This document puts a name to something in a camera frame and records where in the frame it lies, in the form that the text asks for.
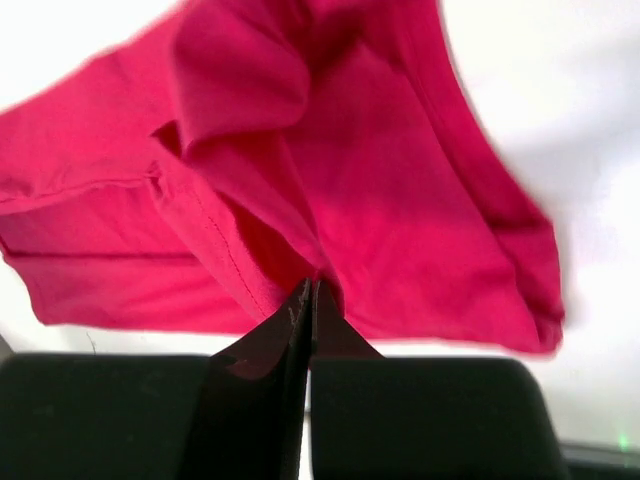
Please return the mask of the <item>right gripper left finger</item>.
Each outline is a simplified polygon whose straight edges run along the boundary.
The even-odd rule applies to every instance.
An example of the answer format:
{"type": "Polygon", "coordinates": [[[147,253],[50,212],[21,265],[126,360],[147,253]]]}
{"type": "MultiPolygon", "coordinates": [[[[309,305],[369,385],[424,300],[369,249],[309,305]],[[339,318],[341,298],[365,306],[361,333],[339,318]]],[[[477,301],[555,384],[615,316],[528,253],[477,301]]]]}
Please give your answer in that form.
{"type": "Polygon", "coordinates": [[[311,284],[212,356],[17,354],[1,366],[5,479],[294,479],[311,284]]]}

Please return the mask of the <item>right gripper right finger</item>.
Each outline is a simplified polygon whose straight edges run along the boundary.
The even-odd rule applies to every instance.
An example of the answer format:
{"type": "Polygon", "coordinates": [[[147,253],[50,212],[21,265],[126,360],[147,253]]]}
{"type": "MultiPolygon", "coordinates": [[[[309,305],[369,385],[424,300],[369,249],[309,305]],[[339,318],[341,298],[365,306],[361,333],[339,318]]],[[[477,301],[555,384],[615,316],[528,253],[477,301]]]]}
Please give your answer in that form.
{"type": "Polygon", "coordinates": [[[312,306],[311,465],[317,479],[565,479],[541,389],[503,357],[387,358],[312,306]]]}

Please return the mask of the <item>magenta t shirt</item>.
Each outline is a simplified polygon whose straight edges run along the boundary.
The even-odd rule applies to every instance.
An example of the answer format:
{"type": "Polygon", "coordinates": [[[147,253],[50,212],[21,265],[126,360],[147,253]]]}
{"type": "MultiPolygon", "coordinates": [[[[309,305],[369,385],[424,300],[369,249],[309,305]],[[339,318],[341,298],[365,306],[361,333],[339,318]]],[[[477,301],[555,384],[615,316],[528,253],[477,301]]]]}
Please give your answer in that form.
{"type": "Polygon", "coordinates": [[[312,277],[369,339],[562,339],[434,1],[185,2],[2,115],[1,251],[46,325],[241,335],[312,277]]]}

